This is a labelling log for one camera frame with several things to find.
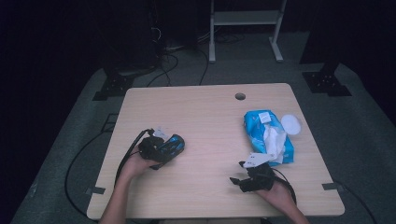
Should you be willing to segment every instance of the white shelf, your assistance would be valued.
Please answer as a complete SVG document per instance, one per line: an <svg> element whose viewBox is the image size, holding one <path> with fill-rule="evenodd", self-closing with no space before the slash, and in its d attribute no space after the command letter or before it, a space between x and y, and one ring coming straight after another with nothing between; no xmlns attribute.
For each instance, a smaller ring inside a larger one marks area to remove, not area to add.
<svg viewBox="0 0 396 224"><path fill-rule="evenodd" d="M276 24L278 10L271 11L217 11L214 25L263 25Z"/></svg>

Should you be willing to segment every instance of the hand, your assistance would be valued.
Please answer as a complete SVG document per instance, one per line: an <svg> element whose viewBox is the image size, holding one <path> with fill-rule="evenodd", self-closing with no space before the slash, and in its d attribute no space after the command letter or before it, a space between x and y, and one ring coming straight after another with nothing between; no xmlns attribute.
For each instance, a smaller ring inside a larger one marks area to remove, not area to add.
<svg viewBox="0 0 396 224"><path fill-rule="evenodd" d="M135 147L132 152L131 156L129 157L128 161L125 162L122 170L120 172L120 178L127 178L131 180L132 178L141 175L144 171L152 165L159 164L157 161L145 160L143 159L139 152L138 148Z"/></svg>
<svg viewBox="0 0 396 224"><path fill-rule="evenodd" d="M256 190L256 193L274 208L287 216L292 223L309 223L308 219L306 219L304 214L297 208L297 205L291 198L288 188L286 188L283 184L274 181L274 185L270 190L260 189Z"/></svg>
<svg viewBox="0 0 396 224"><path fill-rule="evenodd" d="M260 189L256 190L256 193L279 211L294 205L294 200L291 198L289 190L277 181L274 181L274 185L270 190Z"/></svg>

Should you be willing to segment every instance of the dark background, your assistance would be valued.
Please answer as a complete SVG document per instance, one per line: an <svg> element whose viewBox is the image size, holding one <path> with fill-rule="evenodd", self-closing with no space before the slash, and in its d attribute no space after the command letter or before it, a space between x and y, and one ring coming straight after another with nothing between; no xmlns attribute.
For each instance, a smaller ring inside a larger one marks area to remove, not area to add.
<svg viewBox="0 0 396 224"><path fill-rule="evenodd" d="M218 10L278 4L216 0ZM301 63L323 63L336 49L393 122L394 5L289 0L281 29L311 32ZM208 0L1 0L1 223L12 219L91 75L108 61L153 64L159 52L150 45L150 25L194 44L198 33L208 32L209 7Z"/></svg>

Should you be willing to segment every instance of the black cable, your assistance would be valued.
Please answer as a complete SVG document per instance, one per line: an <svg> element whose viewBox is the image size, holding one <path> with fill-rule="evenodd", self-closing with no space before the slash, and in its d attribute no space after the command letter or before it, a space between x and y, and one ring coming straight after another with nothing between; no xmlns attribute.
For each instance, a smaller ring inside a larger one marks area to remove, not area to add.
<svg viewBox="0 0 396 224"><path fill-rule="evenodd" d="M245 39L244 35L241 36L242 37L238 37L237 35L232 35L232 34L220 34L220 35L216 35L215 41L218 44L231 45Z"/></svg>
<svg viewBox="0 0 396 224"><path fill-rule="evenodd" d="M129 160L129 158L130 158L132 155L134 155L136 152L139 152L139 151L136 151L136 152L134 152L134 153L131 154L131 152L132 152L132 150L134 150L134 147L136 146L137 142L140 140L140 138L143 137L143 135L144 135L145 133L148 133L148 134L152 135L152 134L154 133L154 130L152 130L152 129L146 129L145 131L142 131L142 132L136 137L136 139L132 142L131 146L130 146L129 149L126 151L124 157L122 158L122 160L121 160L121 162L120 162L119 169L117 169L116 179L115 179L115 181L114 181L114 185L116 185L117 180L119 179L119 176L120 176L122 167L124 166L125 162L127 162L127 161Z"/></svg>
<svg viewBox="0 0 396 224"><path fill-rule="evenodd" d="M205 77L206 72L207 72L207 67L209 66L209 59L207 58L207 55L201 49L198 49L198 50L201 51L201 53L204 54L205 61L206 61L205 71L204 71L204 73L201 76L201 80L199 81L199 86L201 86L202 85L202 81L204 80L204 77Z"/></svg>
<svg viewBox="0 0 396 224"><path fill-rule="evenodd" d="M93 222L95 222L95 223L98 223L98 221L89 218L89 217L87 216L87 214L85 214L84 212L82 212L82 211L73 203L73 201L72 201L72 199L71 199L71 197L70 197L70 195L69 195L69 191L68 191L68 189L67 189L67 180L68 180L68 177L69 177L69 174L70 174L70 170L72 169L73 164L75 163L76 159L77 159L78 156L81 154L81 152L83 152L84 149L85 149L91 142L93 142L96 138L100 137L103 133L106 133L107 131L109 131L109 130L111 130L111 129L113 129L113 128L114 128L114 126L111 126L110 128L107 128L107 129L105 129L104 131L99 132L99 134L97 134L94 138L92 138L90 141L88 141L88 142L79 150L79 152L76 154L76 156L74 157L74 159L72 160L72 162L69 164L69 167L68 167L67 172L66 172L66 177L65 177L65 179L64 179L64 192L65 192L65 194L66 194L67 200L68 200L68 201L70 202L70 204L76 209L76 211L78 211L78 212L79 212L80 214L82 214L84 217L88 218L89 220L91 220L91 221L93 221Z"/></svg>
<svg viewBox="0 0 396 224"><path fill-rule="evenodd" d="M290 195L291 198L294 200L294 203L297 204L297 197L296 197L296 193L294 191L294 188L291 186L291 184L289 183L289 181L284 180L282 178L279 178L277 176L274 176L273 179L281 184L283 184L286 188L288 188L288 190L290 191Z"/></svg>
<svg viewBox="0 0 396 224"><path fill-rule="evenodd" d="M286 181L288 181L289 182L289 180L280 172L280 171L278 171L277 169L275 169L275 168L271 168L271 169L273 169L274 171L277 171L280 175L282 175L283 176L283 178L286 180Z"/></svg>
<svg viewBox="0 0 396 224"><path fill-rule="evenodd" d="M373 213L370 211L370 209L367 206L367 204L354 191L352 191L347 185L343 184L342 182L340 182L340 181L338 181L338 180L336 180L334 178L332 179L332 181L334 181L336 184L340 185L341 187L343 187L344 189L349 191L361 203L361 205L364 207L366 212L369 214L369 216L370 216L371 220L373 221L373 223L374 224L377 223Z"/></svg>
<svg viewBox="0 0 396 224"><path fill-rule="evenodd" d="M172 71L173 69L175 69L178 65L178 58L172 54L167 54L167 56L170 56L172 58L174 58L176 60L175 65L173 65L169 70L165 70L163 73L159 74L158 76L156 76L155 78L153 78L146 87L149 87L149 85L151 85L152 82L154 82L157 78L163 76L163 75L167 75L168 72Z"/></svg>
<svg viewBox="0 0 396 224"><path fill-rule="evenodd" d="M162 63L161 63L161 70L163 70L163 72L165 72L166 79L168 80L167 86L172 86L171 78L169 77L168 72L167 72L165 69L163 69L163 64L162 64Z"/></svg>

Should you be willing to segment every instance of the cable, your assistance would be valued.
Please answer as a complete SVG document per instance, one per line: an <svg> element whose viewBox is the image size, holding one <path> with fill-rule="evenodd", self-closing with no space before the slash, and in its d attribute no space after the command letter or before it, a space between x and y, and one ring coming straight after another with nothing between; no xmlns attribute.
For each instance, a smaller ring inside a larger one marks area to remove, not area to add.
<svg viewBox="0 0 396 224"><path fill-rule="evenodd" d="M204 73L201 76L201 80L199 81L199 86L201 86L202 85L202 81L204 80L204 77L206 75L207 67L209 66L209 59L207 58L207 55L201 49L198 49L198 50L201 51L201 53L204 54L205 60L206 60L205 71L204 71Z"/></svg>
<svg viewBox="0 0 396 224"><path fill-rule="evenodd" d="M244 39L245 39L245 35L241 35L241 37L238 37L237 35L232 35L232 34L220 34L220 35L216 35L215 37L216 43L222 45L235 44Z"/></svg>
<svg viewBox="0 0 396 224"><path fill-rule="evenodd" d="M136 152L139 152L139 151L136 151L136 152L134 152L134 153L131 153L132 150L134 150L134 147L136 146L137 142L140 140L140 138L143 137L143 135L144 135L145 133L148 133L149 135L152 135L152 134L154 133L154 130L152 130L152 129L146 129L145 131L142 131L142 132L136 137L136 139L132 142L131 146L129 147L129 149L126 151L124 157L122 158L122 160L121 160L121 162L120 162L120 165L119 165L119 168L117 169L116 179L115 179L115 181L114 181L114 185L116 185L117 180L119 179L119 176L120 176L122 167L124 166L125 162L127 162L127 161L129 160L129 158L131 158L131 156L134 155Z"/></svg>
<svg viewBox="0 0 396 224"><path fill-rule="evenodd" d="M69 195L69 191L68 191L68 189L67 189L67 180L68 180L68 177L69 177L69 174L70 174L70 170L72 169L73 164L75 163L76 159L77 159L78 156L81 154L81 152L83 152L84 149L85 149L91 142L93 142L96 138L100 137L103 133L106 133L107 131L109 131L109 130L111 130L111 129L113 129L113 128L114 128L114 126L111 126L110 128L105 129L105 131L99 132L99 134L97 134L94 138L92 138L90 141L88 141L88 142L79 150L79 152L76 154L76 156L74 157L74 159L72 160L72 162L69 164L69 167L68 167L67 172L66 172L66 177L65 177L65 179L64 179L64 192L65 192L65 194L66 194L67 200L68 200L68 201L70 202L70 204L76 209L76 211L78 211L78 212L79 212L80 214L82 214L84 217L88 218L89 220L91 220L91 221L93 221L93 222L95 222L95 223L98 223L98 221L89 218L89 217L87 216L87 214L85 214L84 212L82 212L82 211L73 203L73 201L72 201L72 199L71 199L71 197L70 197L70 195Z"/></svg>
<svg viewBox="0 0 396 224"><path fill-rule="evenodd" d="M172 86L171 78L169 77L168 72L165 69L163 69L163 64L162 63L161 63L161 70L163 70L165 72L166 78L168 79L168 85L167 86Z"/></svg>
<svg viewBox="0 0 396 224"><path fill-rule="evenodd" d="M173 65L169 70L164 70L164 72L163 73L161 73L161 74L159 74L158 76L156 76L155 78L153 78L149 83L148 83L148 85L146 86L146 87L149 87L149 85L151 85L151 83L152 82L154 82L157 78L159 78L159 77L161 77L161 76L163 76L163 75L166 75L167 76L167 78L168 78L168 84L170 84L170 77L168 76L168 72L170 72L170 71L172 71L173 69L175 69L176 67L177 67L177 65L178 65L178 58L176 57L176 56L174 56L174 55L171 55L171 54L166 54L167 56L170 56L170 57L172 57L172 58L174 58L175 60L176 60L176 63L175 63L175 65Z"/></svg>
<svg viewBox="0 0 396 224"><path fill-rule="evenodd" d="M371 220L373 221L374 224L376 224L376 220L375 217L373 215L373 213L370 211L369 207L367 206L367 204L355 193L353 192L347 185L343 184L342 182L336 180L336 179L332 179L335 183L337 183L338 185L341 185L341 187L343 187L344 189L346 189L347 191L349 191L360 203L361 205L364 207L364 209L366 210L366 212L369 214Z"/></svg>
<svg viewBox="0 0 396 224"><path fill-rule="evenodd" d="M275 168L272 168L274 171L277 171L280 175L282 175L283 176L283 178L286 180L286 181L288 181L289 182L289 180L280 172L280 171L278 171L277 169L275 169Z"/></svg>
<svg viewBox="0 0 396 224"><path fill-rule="evenodd" d="M216 28L216 30L215 30L215 33L220 29L221 27L219 26L218 28ZM203 44L206 44L206 43L208 43L209 42L209 37L210 37L210 32L207 32L206 34L204 34L204 35L201 35L201 36L198 36L197 37L197 44L198 45L203 45ZM169 47L169 48L165 48L164 50L165 50L165 52L167 52L167 53L173 53L173 52L176 52L176 51L180 51L180 50L183 50L183 49L190 49L190 48L192 48L192 46L184 46L184 45L182 45L182 46L177 46L177 47Z"/></svg>
<svg viewBox="0 0 396 224"><path fill-rule="evenodd" d="M151 27L151 30L156 30L156 31L158 31L157 40L160 40L160 39L161 39L161 36L163 35L163 33L161 32L161 30L158 29L157 27Z"/></svg>

